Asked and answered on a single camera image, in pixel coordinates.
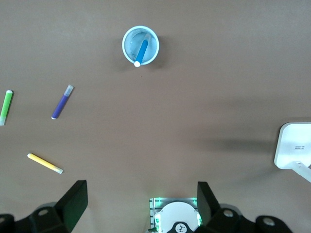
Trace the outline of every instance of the marker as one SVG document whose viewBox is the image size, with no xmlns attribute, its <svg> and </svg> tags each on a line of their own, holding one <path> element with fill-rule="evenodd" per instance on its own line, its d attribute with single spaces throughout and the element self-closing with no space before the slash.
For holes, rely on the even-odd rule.
<svg viewBox="0 0 311 233">
<path fill-rule="evenodd" d="M 142 63 L 142 59 L 144 58 L 145 52 L 147 50 L 150 38 L 151 38 L 150 34 L 147 33 L 145 35 L 145 38 L 141 44 L 140 50 L 139 50 L 138 55 L 136 57 L 136 60 L 134 62 L 135 67 L 140 67 L 140 65 Z"/>
<path fill-rule="evenodd" d="M 59 117 L 60 113 L 62 112 L 67 100 L 69 99 L 69 95 L 73 90 L 73 86 L 68 85 L 65 93 L 63 94 L 62 98 L 60 99 L 57 107 L 55 108 L 53 114 L 52 114 L 52 119 L 55 120 Z"/>
<path fill-rule="evenodd" d="M 45 161 L 44 159 L 39 158 L 38 156 L 36 156 L 36 155 L 34 155 L 32 153 L 29 153 L 27 155 L 27 157 L 32 159 L 32 160 L 34 160 L 34 161 L 36 161 L 37 163 L 40 163 L 43 166 L 46 166 L 47 168 L 49 168 L 49 169 L 51 169 L 53 171 L 56 171 L 59 174 L 62 174 L 63 171 L 64 171 L 63 169 L 60 169 L 59 167 L 57 167 L 57 166 L 55 166 L 55 165 Z"/>
<path fill-rule="evenodd" d="M 5 98 L 0 114 L 0 126 L 5 124 L 6 116 L 8 114 L 9 108 L 10 108 L 10 103 L 12 100 L 13 96 L 13 91 L 12 90 L 7 90 L 5 93 Z"/>
</svg>

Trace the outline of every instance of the logo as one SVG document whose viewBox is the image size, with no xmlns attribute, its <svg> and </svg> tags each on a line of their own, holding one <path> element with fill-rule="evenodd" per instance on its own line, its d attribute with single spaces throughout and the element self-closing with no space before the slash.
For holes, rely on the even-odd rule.
<svg viewBox="0 0 311 233">
<path fill-rule="evenodd" d="M 303 150 L 305 146 L 295 146 L 295 150 Z"/>
<path fill-rule="evenodd" d="M 175 227 L 175 230 L 177 233 L 186 233 L 187 232 L 186 226 L 182 223 L 178 223 L 177 226 Z"/>
</svg>

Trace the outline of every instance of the yellow marker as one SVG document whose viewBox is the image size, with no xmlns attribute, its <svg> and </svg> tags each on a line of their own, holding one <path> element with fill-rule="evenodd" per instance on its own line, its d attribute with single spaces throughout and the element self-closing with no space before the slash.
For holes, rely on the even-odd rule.
<svg viewBox="0 0 311 233">
<path fill-rule="evenodd" d="M 63 169 L 60 169 L 59 167 L 57 167 L 57 166 L 55 166 L 55 165 L 53 165 L 53 164 L 51 164 L 51 163 L 49 163 L 49 162 L 39 158 L 38 156 L 36 156 L 34 154 L 29 153 L 27 155 L 27 157 L 32 159 L 32 160 L 34 160 L 34 161 L 36 161 L 37 163 L 40 163 L 43 166 L 46 166 L 47 168 L 49 168 L 49 169 L 51 169 L 53 171 L 56 171 L 59 174 L 63 173 Z"/>
</svg>

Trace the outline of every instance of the brown surface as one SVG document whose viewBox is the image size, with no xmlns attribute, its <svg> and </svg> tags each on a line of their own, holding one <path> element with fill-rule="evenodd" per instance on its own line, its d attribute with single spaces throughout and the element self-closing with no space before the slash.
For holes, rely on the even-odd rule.
<svg viewBox="0 0 311 233">
<path fill-rule="evenodd" d="M 15 95 L 0 127 L 0 213 L 20 219 L 86 179 L 75 233 L 144 233 L 148 198 L 192 197 L 207 181 L 252 221 L 310 232 L 311 184 L 273 163 L 280 127 L 311 121 L 310 12 L 289 0 L 2 1 L 0 97 Z M 141 24 L 160 52 L 134 68 L 121 41 Z"/>
</svg>

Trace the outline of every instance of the green marker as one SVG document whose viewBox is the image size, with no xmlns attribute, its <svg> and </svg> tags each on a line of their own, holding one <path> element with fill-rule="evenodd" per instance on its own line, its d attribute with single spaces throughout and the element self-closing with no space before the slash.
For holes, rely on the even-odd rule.
<svg viewBox="0 0 311 233">
<path fill-rule="evenodd" d="M 3 102 L 1 115 L 0 115 L 0 126 L 4 125 L 4 123 L 5 123 L 5 119 L 6 119 L 6 116 L 8 114 L 9 108 L 10 108 L 12 96 L 13 96 L 13 91 L 7 90 L 6 94 L 5 94 L 4 102 Z"/>
</svg>

